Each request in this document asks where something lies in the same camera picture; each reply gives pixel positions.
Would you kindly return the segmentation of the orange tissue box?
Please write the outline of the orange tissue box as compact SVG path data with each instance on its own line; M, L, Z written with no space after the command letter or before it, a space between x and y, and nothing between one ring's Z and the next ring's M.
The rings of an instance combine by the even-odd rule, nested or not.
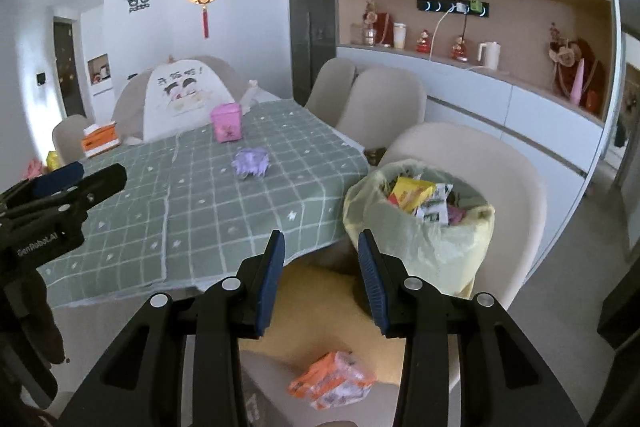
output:
M114 121L108 124L92 124L84 130L81 146L87 158L102 154L122 143L116 132Z

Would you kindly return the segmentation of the red figurine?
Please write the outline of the red figurine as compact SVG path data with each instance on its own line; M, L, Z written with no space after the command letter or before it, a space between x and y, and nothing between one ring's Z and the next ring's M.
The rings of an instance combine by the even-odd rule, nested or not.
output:
M466 49L466 43L462 36L454 38L454 43L451 47L450 56L453 60L466 63L469 60L468 50Z
M432 52L432 35L426 29L422 30L416 42L416 52L430 54Z

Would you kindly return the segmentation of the purple crumpled wrapper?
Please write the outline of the purple crumpled wrapper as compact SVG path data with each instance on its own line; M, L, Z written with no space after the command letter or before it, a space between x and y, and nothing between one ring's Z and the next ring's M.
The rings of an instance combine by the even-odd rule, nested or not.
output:
M235 174L241 179L246 179L250 176L263 178L270 166L268 150L262 147L241 148L235 154L231 166Z

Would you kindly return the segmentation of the yellow snack bag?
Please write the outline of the yellow snack bag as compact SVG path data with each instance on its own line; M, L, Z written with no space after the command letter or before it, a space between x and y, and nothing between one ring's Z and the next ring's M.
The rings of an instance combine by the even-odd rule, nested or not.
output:
M414 213L424 202L432 197L436 184L421 179L398 176L387 200L405 213Z

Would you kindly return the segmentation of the red gift box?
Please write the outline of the red gift box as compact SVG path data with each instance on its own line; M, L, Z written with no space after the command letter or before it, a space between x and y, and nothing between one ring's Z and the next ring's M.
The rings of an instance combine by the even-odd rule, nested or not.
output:
M378 12L373 28L375 29L375 44L377 46L392 46L394 44L394 20L390 14Z

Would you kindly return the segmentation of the far beige chair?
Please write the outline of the far beige chair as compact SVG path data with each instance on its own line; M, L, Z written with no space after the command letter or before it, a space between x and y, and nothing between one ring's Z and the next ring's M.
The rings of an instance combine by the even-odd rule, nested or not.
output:
M352 83L356 65L347 58L334 57L324 64L314 82L305 108L331 127L340 120Z

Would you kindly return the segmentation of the pink cone bottle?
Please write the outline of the pink cone bottle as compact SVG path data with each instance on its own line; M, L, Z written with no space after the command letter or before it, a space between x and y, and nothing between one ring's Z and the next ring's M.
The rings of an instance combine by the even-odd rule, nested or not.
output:
M585 60L581 58L577 63L572 90L570 90L570 103L578 106L582 99L582 86L584 85Z

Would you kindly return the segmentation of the near beige chair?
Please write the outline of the near beige chair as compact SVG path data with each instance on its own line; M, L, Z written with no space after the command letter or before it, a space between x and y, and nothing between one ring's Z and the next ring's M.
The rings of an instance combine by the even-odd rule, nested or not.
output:
M494 206L495 230L474 288L493 295L508 309L525 283L544 235L544 180L514 147L462 124L418 124L398 136L381 164L407 158L462 179Z

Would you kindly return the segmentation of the pink trash box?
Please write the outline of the pink trash box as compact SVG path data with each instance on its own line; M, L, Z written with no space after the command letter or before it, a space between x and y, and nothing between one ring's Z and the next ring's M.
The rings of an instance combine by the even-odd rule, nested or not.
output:
M239 103L222 104L210 112L214 135L218 143L242 139L242 108Z

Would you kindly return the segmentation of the pink wrapper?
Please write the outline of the pink wrapper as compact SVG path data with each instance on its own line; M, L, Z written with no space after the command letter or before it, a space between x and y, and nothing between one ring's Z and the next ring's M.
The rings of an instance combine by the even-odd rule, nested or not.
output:
M447 205L447 211L448 225L457 225L464 219L466 215L465 209L456 207L454 205Z

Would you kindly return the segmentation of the red figurine right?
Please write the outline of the red figurine right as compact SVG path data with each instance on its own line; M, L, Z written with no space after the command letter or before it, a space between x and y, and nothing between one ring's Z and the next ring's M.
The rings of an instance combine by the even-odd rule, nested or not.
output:
M451 47L450 56L453 60L466 63L469 60L468 50L466 49L466 43L462 36L454 38L454 43Z

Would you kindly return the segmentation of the white green carton box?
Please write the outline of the white green carton box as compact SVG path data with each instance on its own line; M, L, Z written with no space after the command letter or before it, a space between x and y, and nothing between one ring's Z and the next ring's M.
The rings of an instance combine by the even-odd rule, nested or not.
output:
M448 197L454 186L437 183L435 191L416 210L416 217L436 225L449 225Z

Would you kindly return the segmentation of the orange snack box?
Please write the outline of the orange snack box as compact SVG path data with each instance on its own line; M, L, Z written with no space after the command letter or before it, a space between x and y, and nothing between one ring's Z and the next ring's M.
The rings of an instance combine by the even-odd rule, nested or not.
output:
M373 373L352 352L332 351L288 385L288 394L317 411L344 407L367 398L376 383Z

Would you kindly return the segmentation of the white electric kettle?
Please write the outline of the white electric kettle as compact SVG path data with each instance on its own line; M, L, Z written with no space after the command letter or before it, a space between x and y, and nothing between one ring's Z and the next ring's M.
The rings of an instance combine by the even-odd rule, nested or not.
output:
M500 62L501 46L498 42L481 42L477 46L477 62L480 67L489 70L498 70Z

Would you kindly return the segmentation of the trash bin with yellow bag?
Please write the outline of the trash bin with yellow bag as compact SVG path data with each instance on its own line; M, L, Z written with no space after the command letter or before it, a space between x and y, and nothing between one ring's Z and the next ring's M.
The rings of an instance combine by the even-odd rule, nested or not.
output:
M425 222L392 205L387 196L398 176L452 184L448 205L466 210L457 225ZM398 257L411 275L422 277L442 293L469 298L495 228L495 208L460 178L415 159L378 167L345 196L343 225L354 245L369 229L384 254Z

